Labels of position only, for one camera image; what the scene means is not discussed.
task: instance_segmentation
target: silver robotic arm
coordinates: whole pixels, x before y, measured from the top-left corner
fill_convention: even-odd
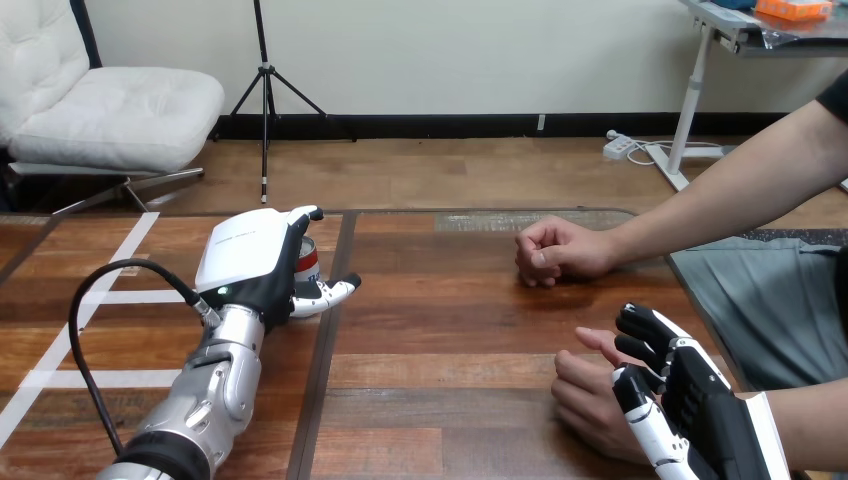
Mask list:
[[[262,209],[221,223],[206,245],[195,282],[200,345],[168,397],[139,425],[97,480],[211,480],[253,416],[265,335],[290,316],[324,311],[360,279],[295,282],[300,243],[314,206]]]
[[[616,326],[616,348],[647,367],[622,364],[613,391],[660,478],[790,478],[765,394],[736,398],[701,345],[659,312],[627,304]]]

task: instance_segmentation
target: gray cloth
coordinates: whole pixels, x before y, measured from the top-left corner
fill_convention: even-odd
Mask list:
[[[728,238],[672,254],[743,381],[757,390],[848,377],[834,290],[838,247]]]

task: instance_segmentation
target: table surface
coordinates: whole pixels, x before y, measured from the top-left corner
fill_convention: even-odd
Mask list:
[[[596,229],[630,217],[555,213]],[[512,237],[542,215],[346,212],[314,222],[322,275],[355,271],[362,288],[266,338],[253,421],[216,478],[654,478],[561,428],[549,393],[554,353],[603,363],[573,330],[613,328],[632,301],[674,319],[723,362],[663,260],[594,282],[521,287]],[[225,218],[52,220],[27,231],[29,248],[0,259],[0,478],[88,479],[113,460],[61,335],[69,300],[119,249],[191,281]],[[0,222],[0,238],[11,231]],[[165,288],[147,271],[124,271],[81,337],[92,370],[112,371],[102,387],[125,442],[200,334],[183,304],[161,303]]]

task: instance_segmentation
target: black robotic glove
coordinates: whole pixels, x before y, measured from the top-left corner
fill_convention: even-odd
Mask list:
[[[616,327],[616,348],[648,368],[620,365],[613,391],[660,478],[789,479],[765,394],[736,398],[703,347],[659,312],[627,304]]]

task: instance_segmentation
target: power strip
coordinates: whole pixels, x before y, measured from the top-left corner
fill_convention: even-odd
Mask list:
[[[604,156],[612,160],[621,160],[636,149],[636,141],[625,135],[618,135],[604,145]]]

